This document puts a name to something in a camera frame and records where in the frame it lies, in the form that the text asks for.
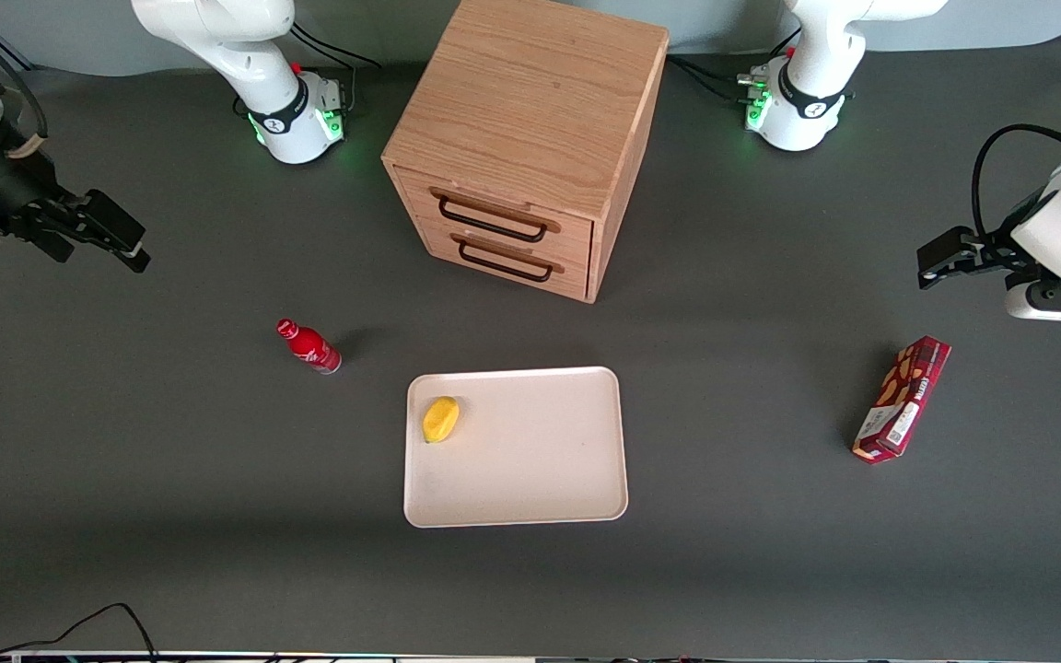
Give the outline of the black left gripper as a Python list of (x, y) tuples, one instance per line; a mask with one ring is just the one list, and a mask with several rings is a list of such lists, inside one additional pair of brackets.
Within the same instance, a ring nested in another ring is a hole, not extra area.
[(1020, 223), (1003, 223), (990, 231), (980, 224), (975, 235), (969, 227), (956, 226), (930, 239), (916, 252), (919, 290), (956, 276), (993, 272), (1008, 272), (1008, 280), (1039, 280), (1043, 268), (1013, 238), (1017, 227)]

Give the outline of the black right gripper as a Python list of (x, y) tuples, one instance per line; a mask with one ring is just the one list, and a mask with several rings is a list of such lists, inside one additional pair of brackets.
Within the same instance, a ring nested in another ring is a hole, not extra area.
[(14, 159), (4, 145), (0, 140), (0, 244), (15, 238), (66, 262), (76, 242), (86, 243), (110, 252), (131, 272), (147, 268), (145, 227), (108, 194), (88, 190), (76, 210), (75, 195), (56, 180), (50, 159), (41, 152)]

